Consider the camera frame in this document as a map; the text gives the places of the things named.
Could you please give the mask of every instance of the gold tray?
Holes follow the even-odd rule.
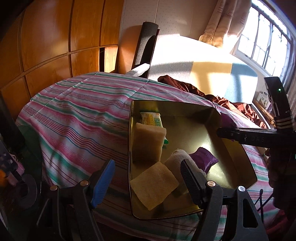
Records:
[[[151,164],[133,163],[132,160],[133,128],[137,122],[141,123],[141,111],[160,113],[163,127],[167,129],[166,138],[169,144],[163,148],[160,160],[162,163],[177,149],[183,149],[190,154],[199,147],[204,147],[219,160],[211,167],[206,176],[207,180],[213,180],[225,188],[236,188],[239,185],[249,188],[257,181],[255,171],[243,147],[236,141],[219,138],[216,135],[221,119],[216,109],[191,103],[149,100],[131,102],[128,132],[129,181],[151,166]],[[202,211],[192,202],[188,192],[180,195],[178,188],[167,196],[163,203],[149,211],[140,202],[130,185],[129,189],[132,214],[138,219],[175,218]]]

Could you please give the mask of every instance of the window frame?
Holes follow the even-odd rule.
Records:
[[[246,62],[247,64],[249,64],[251,67],[255,68],[256,70],[258,70],[262,75],[268,77],[271,76],[266,70],[266,64],[267,64],[267,60],[268,60],[268,56],[269,56],[269,51],[270,51],[270,46],[271,46],[271,38],[272,38],[272,33],[273,33],[273,26],[275,26],[280,33],[287,39],[287,42],[289,43],[287,45],[287,53],[286,53],[286,60],[285,60],[285,64],[284,67],[282,69],[281,75],[278,76],[281,80],[284,80],[286,78],[286,76],[288,75],[287,73],[287,69],[289,67],[289,65],[291,65],[291,62],[293,61],[291,56],[292,56],[292,51],[293,51],[293,39],[292,36],[290,34],[290,30],[287,27],[286,24],[285,27],[287,28],[287,34],[285,34],[282,29],[274,22],[273,19],[271,19],[271,17],[269,17],[264,11],[262,11],[257,5],[255,5],[254,3],[252,3],[252,8],[254,8],[256,11],[258,11],[258,26],[257,26],[257,32],[256,32],[256,37],[255,37],[255,43],[254,43],[254,47],[253,47],[253,51],[252,51],[252,55],[251,57],[247,56],[246,54],[244,54],[243,52],[241,52],[240,50],[238,50],[238,45],[240,42],[240,38],[238,39],[237,43],[234,46],[233,49],[233,55],[238,57],[239,59],[241,59],[242,61]],[[255,60],[253,60],[253,56],[254,56],[254,52],[255,52],[255,48],[256,48],[256,43],[257,43],[257,37],[258,37],[258,31],[259,31],[259,21],[260,21],[260,15],[262,15],[263,17],[265,17],[271,24],[271,27],[269,28],[269,39],[268,39],[268,45],[267,45],[267,49],[266,49],[266,53],[265,53],[265,57],[264,57],[264,61],[263,61],[263,66],[259,65]]]

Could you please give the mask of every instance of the striped bedsheet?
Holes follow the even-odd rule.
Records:
[[[201,97],[152,80],[119,74],[90,73],[62,80],[35,95],[24,106],[18,125],[30,125],[40,135],[43,176],[60,187],[76,185],[115,160],[114,178],[95,218],[116,230],[148,240],[190,240],[197,215],[140,221],[131,215],[128,192],[128,119],[132,100],[170,100],[212,106],[231,116],[239,127],[258,127],[251,121]],[[256,147],[244,146],[258,182],[249,190],[255,201],[262,188],[263,202],[271,195],[267,170]],[[265,226],[278,209],[264,207]],[[216,240],[223,234],[226,209],[222,210]]]

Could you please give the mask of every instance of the window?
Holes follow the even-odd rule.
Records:
[[[235,55],[248,58],[267,75],[283,80],[289,63],[291,35],[286,26],[261,1],[252,0],[246,26]]]

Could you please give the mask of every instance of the blue gripper pad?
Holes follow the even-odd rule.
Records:
[[[102,203],[114,172],[115,162],[111,159],[94,187],[93,197],[91,200],[92,208],[96,208],[98,204]]]

